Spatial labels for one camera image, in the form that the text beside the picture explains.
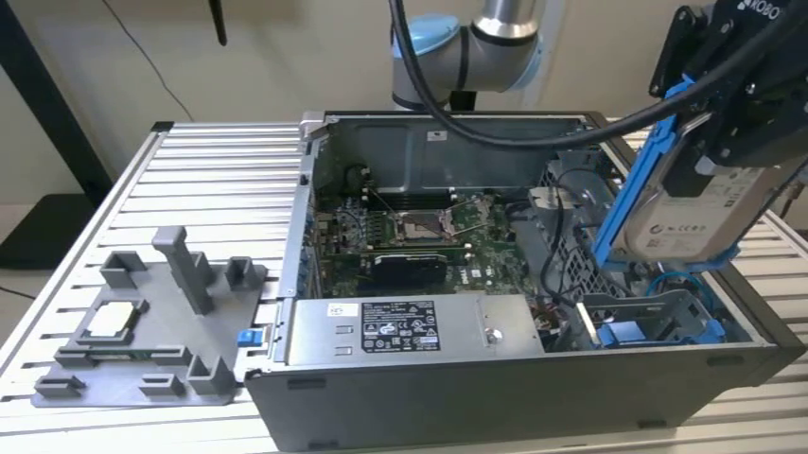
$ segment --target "gray case exterior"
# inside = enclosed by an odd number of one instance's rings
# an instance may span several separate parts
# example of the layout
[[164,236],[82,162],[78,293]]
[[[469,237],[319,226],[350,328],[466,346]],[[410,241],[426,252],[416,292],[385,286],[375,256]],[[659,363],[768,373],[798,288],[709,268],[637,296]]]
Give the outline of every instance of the gray case exterior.
[[[392,113],[346,114],[354,117],[377,114],[387,122],[382,126],[396,125]],[[578,114],[597,126],[607,123],[599,113],[541,114]],[[402,117],[408,116],[413,114],[402,113]],[[414,128],[421,131],[440,129],[426,117],[420,121]],[[374,134],[383,134],[383,128]],[[635,154],[625,142],[612,140],[609,148],[612,158],[631,166]],[[517,176],[518,180],[526,177],[518,172]],[[305,184],[298,189],[302,190],[298,194],[307,194]],[[306,203],[309,199],[295,200],[302,216]],[[289,250],[297,254],[287,257],[299,257],[301,243],[293,242],[293,238],[289,241]],[[289,270],[297,272],[297,264],[289,263],[285,273]],[[326,347],[317,345],[314,350],[331,349],[342,343],[334,337],[309,333],[310,329],[323,329],[323,324],[327,330],[335,326],[322,319],[310,319],[306,309],[298,312],[297,303],[303,306],[313,303],[294,301],[294,288],[287,289],[282,278],[282,295],[287,299],[279,303],[274,348],[266,366],[247,371],[245,376],[246,388],[277,445],[285,451],[306,451],[490,443],[675,428],[720,393],[763,384],[806,352],[799,338],[737,270],[729,265],[711,274],[727,301],[733,303],[736,315],[749,322],[756,342],[562,354],[546,354],[537,349],[532,358],[498,358],[481,354],[485,350],[472,349],[432,363],[417,358],[430,354],[385,354],[389,362],[362,360],[363,357],[335,359],[337,356],[326,360],[322,356],[298,365],[293,362],[299,358],[295,349],[301,348],[301,342],[326,343]],[[438,323],[453,324],[452,332],[474,331],[485,329],[485,316],[453,319],[440,314]],[[358,339],[355,334],[350,342]]]

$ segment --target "white label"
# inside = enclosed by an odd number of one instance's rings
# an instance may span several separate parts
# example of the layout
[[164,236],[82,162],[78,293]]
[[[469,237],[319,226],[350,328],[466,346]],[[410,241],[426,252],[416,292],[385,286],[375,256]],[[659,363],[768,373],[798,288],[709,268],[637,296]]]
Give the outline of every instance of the white label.
[[637,233],[637,248],[649,257],[689,258],[699,254],[755,185],[761,169],[737,169],[713,177],[697,198],[660,196],[656,212]]
[[428,131],[428,142],[444,142],[449,137],[446,131]]
[[329,303],[329,317],[358,317],[358,303]]

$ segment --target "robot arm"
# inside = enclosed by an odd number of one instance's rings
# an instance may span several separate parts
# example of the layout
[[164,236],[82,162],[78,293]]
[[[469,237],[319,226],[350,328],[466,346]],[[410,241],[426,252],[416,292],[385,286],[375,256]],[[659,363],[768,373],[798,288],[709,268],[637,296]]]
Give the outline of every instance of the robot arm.
[[[687,90],[788,13],[787,0],[677,11],[651,93]],[[808,26],[749,61],[713,96],[657,123],[595,243],[599,265],[721,268],[808,156]]]

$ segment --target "blue latch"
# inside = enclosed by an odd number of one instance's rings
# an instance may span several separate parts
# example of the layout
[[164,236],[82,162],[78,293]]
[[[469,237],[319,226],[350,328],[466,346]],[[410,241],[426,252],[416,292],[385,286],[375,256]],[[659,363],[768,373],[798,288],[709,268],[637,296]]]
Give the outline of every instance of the blue latch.
[[239,347],[261,347],[265,344],[265,331],[261,329],[243,329],[237,336]]

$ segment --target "black cable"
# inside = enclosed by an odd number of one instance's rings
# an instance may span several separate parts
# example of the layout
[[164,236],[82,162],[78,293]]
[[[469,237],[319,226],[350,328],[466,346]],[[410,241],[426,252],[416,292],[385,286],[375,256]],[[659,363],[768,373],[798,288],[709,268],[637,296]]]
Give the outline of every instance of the black cable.
[[550,296],[553,301],[560,302],[562,305],[573,307],[574,304],[569,299],[556,290],[553,290],[546,282],[546,272],[550,269],[550,263],[553,262],[553,257],[558,253],[558,248],[561,246],[561,237],[564,234],[565,228],[565,206],[561,200],[561,190],[556,187],[556,202],[557,202],[557,217],[556,217],[556,231],[553,232],[553,241],[550,244],[550,250],[546,255],[546,259],[544,260],[542,270],[540,271],[540,282],[542,283],[544,291]]
[[112,17],[115,18],[115,21],[118,22],[118,25],[122,26],[122,30],[124,31],[124,33],[127,34],[128,38],[131,39],[131,42],[135,44],[135,47],[138,47],[138,50],[140,50],[140,53],[143,54],[143,57],[147,59],[147,62],[151,65],[151,69],[154,70],[154,74],[156,74],[156,78],[160,79],[160,84],[163,85],[163,88],[166,89],[166,92],[174,98],[174,101],[176,101],[176,104],[179,105],[179,107],[182,108],[182,110],[189,115],[189,119],[191,121],[195,121],[194,120],[194,116],[191,115],[191,112],[189,112],[189,108],[186,107],[186,105],[182,103],[182,101],[179,100],[179,98],[174,94],[172,89],[168,88],[168,83],[166,83],[166,80],[163,79],[163,74],[160,73],[160,70],[156,69],[156,64],[154,64],[154,61],[151,60],[150,54],[147,53],[147,51],[143,48],[143,46],[140,45],[140,43],[138,43],[138,40],[135,39],[135,37],[128,32],[128,28],[124,25],[124,21],[122,20],[120,16],[118,15],[118,12],[115,12],[115,9],[108,4],[107,0],[102,0],[102,3],[104,3],[104,6],[110,10],[110,14],[112,14]]
[[795,203],[795,199],[788,199],[783,204],[783,211],[780,211],[780,218],[785,219],[788,216],[788,212],[792,211],[792,204]]
[[569,259],[572,258],[574,252],[580,249],[582,249],[582,248],[578,245],[574,248],[572,248],[569,251],[566,251],[566,258],[561,264],[561,278],[558,279],[558,293],[561,293],[562,295],[566,293],[566,291],[564,291],[565,290],[566,265],[569,265]]
[[30,295],[28,293],[23,293],[22,291],[12,290],[11,288],[6,288],[3,286],[0,286],[0,291],[6,291],[7,293],[11,293],[12,295],[22,296],[23,298],[28,298],[30,300],[36,299],[36,297],[34,295]]
[[752,37],[741,48],[704,74],[693,85],[681,93],[665,98],[653,106],[631,114],[621,120],[611,123],[601,129],[586,130],[573,135],[514,139],[510,137],[493,136],[473,130],[462,125],[444,111],[428,86],[418,56],[413,48],[413,40],[406,24],[405,4],[402,0],[389,0],[390,17],[398,46],[402,52],[404,66],[413,83],[413,87],[421,97],[428,113],[453,133],[465,139],[484,145],[504,148],[528,148],[526,151],[541,149],[574,148],[589,144],[599,144],[613,137],[627,135],[653,125],[660,120],[679,113],[691,105],[713,95],[715,90],[728,77],[737,77],[739,72],[751,65],[751,61],[761,59],[767,52],[796,31],[808,19],[808,2],[794,2],[788,11]]

